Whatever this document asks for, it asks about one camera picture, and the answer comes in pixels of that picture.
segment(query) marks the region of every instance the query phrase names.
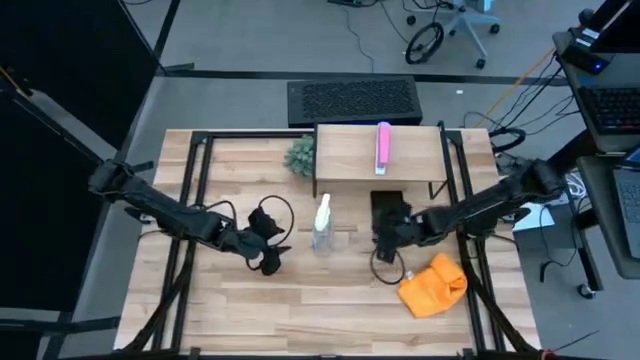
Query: orange cloth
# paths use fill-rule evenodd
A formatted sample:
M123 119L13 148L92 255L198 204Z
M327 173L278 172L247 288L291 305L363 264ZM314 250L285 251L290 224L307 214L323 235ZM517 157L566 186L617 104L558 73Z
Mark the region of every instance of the orange cloth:
M398 295L413 316L420 318L448 310L467 291L467 278L453 260L438 254L431 265L411 280L402 280Z

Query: black keyboard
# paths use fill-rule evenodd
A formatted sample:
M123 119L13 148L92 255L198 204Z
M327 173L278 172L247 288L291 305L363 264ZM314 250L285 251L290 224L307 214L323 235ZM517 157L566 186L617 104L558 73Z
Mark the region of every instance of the black keyboard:
M592 121L603 131L640 131L640 87L578 90Z
M640 259L640 173L614 170L618 199L631 256Z

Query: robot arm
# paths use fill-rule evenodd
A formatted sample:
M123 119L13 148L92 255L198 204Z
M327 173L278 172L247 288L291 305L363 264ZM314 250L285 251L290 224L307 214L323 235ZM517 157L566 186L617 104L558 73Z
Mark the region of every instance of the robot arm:
M452 206L438 206L409 215L411 207L388 209L374 217L378 235L376 256L393 262L395 250L409 245L429 246L442 241L458 226L474 236L493 231L498 218L513 214L527 202L559 197L564 183L542 160L529 161L516 172Z
M267 259L267 253L278 256L286 249L274 254L267 240L284 231L262 208L258 207L251 213L248 228L238 230L235 219L180 204L152 188L134 172L134 168L126 163L107 160L89 179L89 191L112 203L123 200L142 213L153 216L158 227L172 237L197 241L218 251L241 255L247 260L264 253L265 260L277 260L279 265L279 259Z

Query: black curtain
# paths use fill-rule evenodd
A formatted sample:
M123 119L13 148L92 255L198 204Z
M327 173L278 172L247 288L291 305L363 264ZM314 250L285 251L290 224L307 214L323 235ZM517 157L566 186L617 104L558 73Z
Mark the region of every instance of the black curtain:
M0 93L0 307L72 312L102 210L96 168Z
M120 149L158 61L117 0L2 0L0 65Z

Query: wooden shelf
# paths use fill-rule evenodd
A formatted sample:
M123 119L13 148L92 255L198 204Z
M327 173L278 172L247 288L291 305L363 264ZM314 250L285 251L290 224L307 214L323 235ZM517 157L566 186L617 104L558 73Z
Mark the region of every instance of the wooden shelf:
M391 161L385 175L374 174L376 132L374 125L319 125L317 181L446 180L437 127L392 126Z

